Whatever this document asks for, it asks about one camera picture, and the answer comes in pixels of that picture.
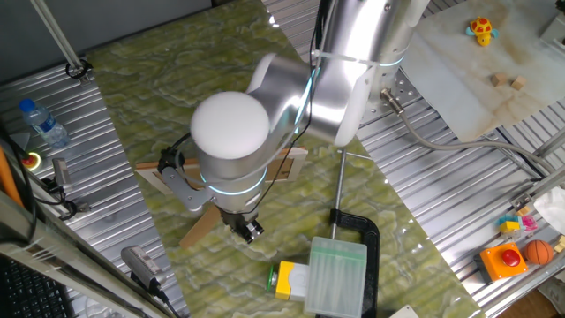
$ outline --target orange box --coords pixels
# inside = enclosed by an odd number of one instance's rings
[[[502,256],[506,251],[514,251],[519,257],[519,262],[515,266],[507,265]],[[487,248],[480,254],[482,262],[485,264],[486,271],[494,282],[496,280],[519,275],[528,271],[524,258],[515,243],[507,243],[501,246]]]

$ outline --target metal slotted plate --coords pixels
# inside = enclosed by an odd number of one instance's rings
[[[18,103],[24,98],[47,106],[71,136],[69,146],[51,149],[21,119]],[[53,178],[51,159],[66,160],[73,188],[67,198],[88,202],[91,212],[78,214],[67,225],[123,272],[122,248],[141,246],[165,271],[164,290],[177,311],[187,313],[185,300],[162,247],[132,168],[116,135],[100,91],[93,81],[81,87],[64,67],[35,74],[0,87],[0,114],[10,133],[31,133],[27,150],[44,159],[39,178]],[[70,290],[76,314],[86,317],[87,298]]]
[[[460,2],[433,0],[423,17]],[[318,3],[317,0],[264,1],[274,16],[274,23],[280,26],[305,61],[308,60],[315,20],[313,12]],[[422,136],[441,144],[459,142],[440,115],[401,72],[398,73],[396,84],[398,100]],[[518,144],[533,151],[552,133],[565,126],[563,105],[556,103],[508,132],[504,129],[501,132],[506,138],[514,137]],[[552,125],[541,128],[546,122]],[[497,239],[499,231],[496,221],[511,210],[510,200],[528,186],[526,180],[530,176],[501,151],[495,148],[472,148],[441,152],[423,148],[410,136],[400,118],[389,107],[371,107],[371,103],[359,127],[358,137],[463,286],[486,309],[487,315],[498,315],[513,301],[551,276],[551,272],[547,272],[540,279],[525,284],[524,280],[529,275],[546,270],[530,266],[527,274],[487,285],[473,261],[475,254]],[[498,132],[488,137],[503,140]],[[559,158],[550,156],[549,160],[554,165],[561,165],[565,162],[565,148],[556,154]],[[539,224],[539,228],[532,233],[533,237],[553,244],[558,233],[537,212],[533,215]],[[524,239],[518,245],[523,246]],[[504,292],[508,292],[508,295],[501,296]]]

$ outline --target blue bottle cap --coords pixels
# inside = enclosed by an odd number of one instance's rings
[[[25,100],[19,102],[19,108],[23,112],[35,110],[35,102],[30,100],[29,98],[26,98]]]

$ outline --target keyboard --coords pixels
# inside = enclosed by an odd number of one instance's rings
[[[72,318],[65,287],[0,255],[0,316]]]

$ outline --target orange ball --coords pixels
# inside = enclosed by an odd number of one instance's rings
[[[526,245],[524,257],[534,264],[546,265],[554,258],[554,250],[547,242],[534,239]]]

